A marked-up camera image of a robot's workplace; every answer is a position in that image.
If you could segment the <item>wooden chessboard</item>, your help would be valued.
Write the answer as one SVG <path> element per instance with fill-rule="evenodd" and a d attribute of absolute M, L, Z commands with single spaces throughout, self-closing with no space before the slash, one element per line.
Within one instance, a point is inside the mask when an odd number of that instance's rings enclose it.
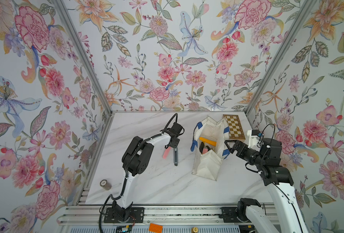
<path fill-rule="evenodd" d="M 245 134 L 242 129 L 240 118 L 238 115 L 223 115 L 229 126 L 229 139 L 245 141 Z"/>

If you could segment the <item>yellow slim art knife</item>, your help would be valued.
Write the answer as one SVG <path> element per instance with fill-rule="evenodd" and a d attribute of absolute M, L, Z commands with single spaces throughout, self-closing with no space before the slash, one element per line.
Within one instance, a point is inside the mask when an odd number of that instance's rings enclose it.
<path fill-rule="evenodd" d="M 199 140 L 203 143 L 206 143 L 206 144 L 209 144 L 213 147 L 215 147 L 217 145 L 217 142 L 216 141 L 213 141 L 213 140 L 209 140 L 209 139 L 206 139 L 206 138 L 203 138 L 203 137 L 199 137 Z"/>

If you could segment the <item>grey art knife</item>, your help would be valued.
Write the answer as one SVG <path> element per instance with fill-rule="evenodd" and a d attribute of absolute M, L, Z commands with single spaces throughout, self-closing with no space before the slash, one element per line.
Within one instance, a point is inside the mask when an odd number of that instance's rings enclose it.
<path fill-rule="evenodd" d="M 173 162 L 175 166 L 178 166 L 178 148 L 174 148 Z"/>

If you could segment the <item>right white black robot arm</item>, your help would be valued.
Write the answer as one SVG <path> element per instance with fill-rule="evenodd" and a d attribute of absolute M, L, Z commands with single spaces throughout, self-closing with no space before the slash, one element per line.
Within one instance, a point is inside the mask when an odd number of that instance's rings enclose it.
<path fill-rule="evenodd" d="M 308 232 L 302 213 L 297 203 L 294 182 L 290 171 L 280 165 L 282 143 L 265 138 L 256 151 L 239 140 L 226 140 L 225 145 L 230 153 L 246 161 L 248 165 L 256 166 L 257 174 L 263 180 L 277 213 L 281 233 Z M 259 233 L 278 232 L 265 213 L 265 208 L 256 199 L 241 198 L 237 207 L 230 210 L 222 208 L 222 218 L 234 222 L 251 223 Z"/>

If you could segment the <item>small tape roll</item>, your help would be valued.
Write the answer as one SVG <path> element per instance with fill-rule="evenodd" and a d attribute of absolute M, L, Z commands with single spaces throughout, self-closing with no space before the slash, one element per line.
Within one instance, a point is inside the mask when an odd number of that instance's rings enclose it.
<path fill-rule="evenodd" d="M 103 188 L 104 190 L 108 191 L 112 188 L 112 185 L 108 180 L 103 179 L 100 181 L 100 187 Z"/>

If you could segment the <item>white Doraemon canvas pouch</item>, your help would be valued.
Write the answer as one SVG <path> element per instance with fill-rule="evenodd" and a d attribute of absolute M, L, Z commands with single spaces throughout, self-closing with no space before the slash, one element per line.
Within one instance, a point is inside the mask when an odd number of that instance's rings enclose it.
<path fill-rule="evenodd" d="M 215 147 L 205 144 L 205 148 L 209 151 L 201 154 L 199 146 L 201 141 L 199 137 L 217 142 Z M 191 151 L 195 152 L 194 165 L 192 174 L 216 181 L 218 178 L 219 170 L 223 160 L 230 154 L 225 146 L 225 140 L 229 140 L 229 126 L 225 119 L 215 121 L 211 117 L 206 117 L 203 121 L 197 123 L 191 145 Z"/>

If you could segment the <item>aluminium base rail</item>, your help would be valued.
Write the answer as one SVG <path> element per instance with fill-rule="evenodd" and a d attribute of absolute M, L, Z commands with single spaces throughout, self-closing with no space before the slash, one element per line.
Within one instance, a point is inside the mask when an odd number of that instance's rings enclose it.
<path fill-rule="evenodd" d="M 136 205 L 144 208 L 143 224 L 159 225 L 225 225 L 219 215 L 222 205 Z M 57 220 L 60 226 L 98 225 L 98 205 L 65 208 Z"/>

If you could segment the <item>black yellow utility knife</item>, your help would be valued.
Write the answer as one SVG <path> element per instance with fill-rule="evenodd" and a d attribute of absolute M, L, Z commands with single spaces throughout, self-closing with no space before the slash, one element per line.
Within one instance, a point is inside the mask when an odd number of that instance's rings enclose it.
<path fill-rule="evenodd" d="M 201 154 L 203 154 L 204 152 L 204 149 L 205 149 L 205 144 L 203 142 L 201 142 L 200 146 L 199 146 L 199 151 Z"/>

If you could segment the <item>orange tag on rail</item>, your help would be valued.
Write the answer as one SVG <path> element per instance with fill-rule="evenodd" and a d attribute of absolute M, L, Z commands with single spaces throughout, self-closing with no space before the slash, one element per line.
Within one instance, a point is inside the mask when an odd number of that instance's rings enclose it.
<path fill-rule="evenodd" d="M 152 233 L 162 233 L 163 232 L 163 226 L 151 223 L 149 225 L 149 232 L 152 232 Z"/>

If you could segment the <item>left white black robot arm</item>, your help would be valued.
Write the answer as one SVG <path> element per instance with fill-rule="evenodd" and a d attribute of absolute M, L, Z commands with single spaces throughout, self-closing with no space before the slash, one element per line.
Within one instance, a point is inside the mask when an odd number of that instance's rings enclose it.
<path fill-rule="evenodd" d="M 164 145 L 165 149 L 174 149 L 174 165 L 178 166 L 178 144 L 179 136 L 183 135 L 185 129 L 182 125 L 174 122 L 172 127 L 166 126 L 160 134 L 142 139 L 134 137 L 122 157 L 124 178 L 121 192 L 117 197 L 112 194 L 108 196 L 100 208 L 101 223 L 105 216 L 112 214 L 112 218 L 119 222 L 126 222 L 131 217 L 133 196 L 139 176 L 147 169 L 155 145 Z"/>

